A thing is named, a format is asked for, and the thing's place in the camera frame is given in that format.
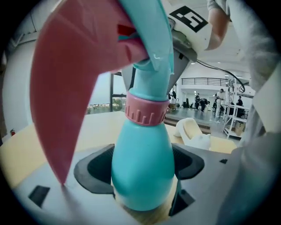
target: red part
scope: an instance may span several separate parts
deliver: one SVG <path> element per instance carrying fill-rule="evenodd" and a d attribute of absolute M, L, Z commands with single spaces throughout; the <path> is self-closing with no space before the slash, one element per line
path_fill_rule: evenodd
<path fill-rule="evenodd" d="M 31 71 L 31 112 L 62 184 L 98 75 L 148 58 L 140 39 L 118 42 L 119 25 L 134 29 L 116 0 L 67 0 L 40 31 Z"/>

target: wooden table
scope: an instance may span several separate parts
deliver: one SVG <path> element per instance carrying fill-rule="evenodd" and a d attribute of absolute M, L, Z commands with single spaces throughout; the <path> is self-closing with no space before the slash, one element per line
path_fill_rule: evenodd
<path fill-rule="evenodd" d="M 126 117 L 123 112 L 107 112 L 85 116 L 76 144 L 76 151 L 116 143 Z M 181 138 L 173 136 L 176 128 L 166 125 L 172 143 L 183 144 Z M 211 137 L 211 150 L 230 153 L 236 145 L 222 138 Z M 7 140 L 0 147 L 0 164 L 11 188 L 16 187 L 34 170 L 46 162 L 34 125 L 30 125 Z M 142 224 L 154 224 L 166 220 L 176 191 L 177 179 L 167 201 L 148 212 L 137 212 L 123 207 Z"/>

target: floor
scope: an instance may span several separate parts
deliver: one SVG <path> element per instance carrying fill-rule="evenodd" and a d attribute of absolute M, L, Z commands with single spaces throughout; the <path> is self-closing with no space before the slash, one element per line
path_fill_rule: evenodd
<path fill-rule="evenodd" d="M 227 138 L 226 134 L 222 132 L 224 121 L 222 117 L 217 118 L 215 112 L 207 111 L 204 112 L 196 109 L 188 108 L 178 108 L 175 111 L 167 113 L 166 115 L 172 119 L 184 119 L 184 118 L 194 118 L 198 123 L 206 123 L 210 126 L 211 135 L 218 138 Z M 229 140 L 232 140 L 236 145 L 238 145 L 240 138 L 229 137 Z"/>

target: cardboard box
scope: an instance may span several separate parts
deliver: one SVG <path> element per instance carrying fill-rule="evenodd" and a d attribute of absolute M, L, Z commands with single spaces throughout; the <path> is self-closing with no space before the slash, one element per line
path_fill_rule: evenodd
<path fill-rule="evenodd" d="M 245 128 L 245 124 L 244 123 L 240 123 L 240 122 L 236 122 L 236 126 L 235 126 L 235 133 L 238 136 L 241 136 L 243 129 Z"/>

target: black railing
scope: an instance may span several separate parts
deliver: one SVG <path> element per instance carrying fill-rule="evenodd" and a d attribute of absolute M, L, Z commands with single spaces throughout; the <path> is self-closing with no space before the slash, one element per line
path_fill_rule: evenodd
<path fill-rule="evenodd" d="M 184 85 L 184 84 L 204 84 L 204 85 L 218 85 L 218 86 L 228 87 L 228 79 L 208 78 L 208 77 L 182 78 L 181 84 L 182 85 Z"/>

